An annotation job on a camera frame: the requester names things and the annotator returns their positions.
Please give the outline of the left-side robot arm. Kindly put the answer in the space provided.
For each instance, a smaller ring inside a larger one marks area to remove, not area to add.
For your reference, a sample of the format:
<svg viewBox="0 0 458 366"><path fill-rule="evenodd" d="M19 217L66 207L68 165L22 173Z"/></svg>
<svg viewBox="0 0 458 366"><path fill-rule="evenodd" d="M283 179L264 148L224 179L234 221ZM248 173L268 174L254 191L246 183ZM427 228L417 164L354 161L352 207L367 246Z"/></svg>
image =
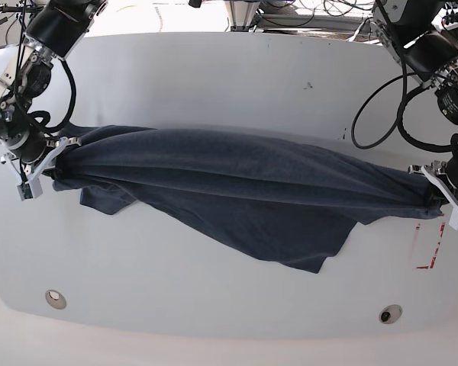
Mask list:
<svg viewBox="0 0 458 366"><path fill-rule="evenodd" d="M372 29L403 72L410 72L418 87L405 90L398 107L396 126L412 146L429 153L451 153L448 162L413 165L409 171L424 175L451 207L449 225L458 230L458 133L445 146L421 142L405 129L407 104L422 92L434 90L442 115L458 126L458 48L433 25L443 2L377 1L373 6Z"/></svg>

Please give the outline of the right-side robot arm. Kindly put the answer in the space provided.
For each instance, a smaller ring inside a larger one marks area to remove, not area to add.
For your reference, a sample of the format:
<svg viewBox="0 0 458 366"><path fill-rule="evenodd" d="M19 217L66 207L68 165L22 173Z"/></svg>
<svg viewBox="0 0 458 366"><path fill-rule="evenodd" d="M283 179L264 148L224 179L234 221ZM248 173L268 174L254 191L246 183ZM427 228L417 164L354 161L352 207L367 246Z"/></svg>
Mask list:
<svg viewBox="0 0 458 366"><path fill-rule="evenodd" d="M66 141L56 136L73 115L76 83L66 58L107 7L106 1L49 1L35 6L24 1L21 15L31 15L23 22L18 49L0 76L0 142L8 153L2 163L18 176L18 189L24 197L33 197L39 176L54 167L54 159L66 148ZM50 84L53 60L58 59L70 86L64 118L50 126L50 114L32 111L35 98Z"/></svg>

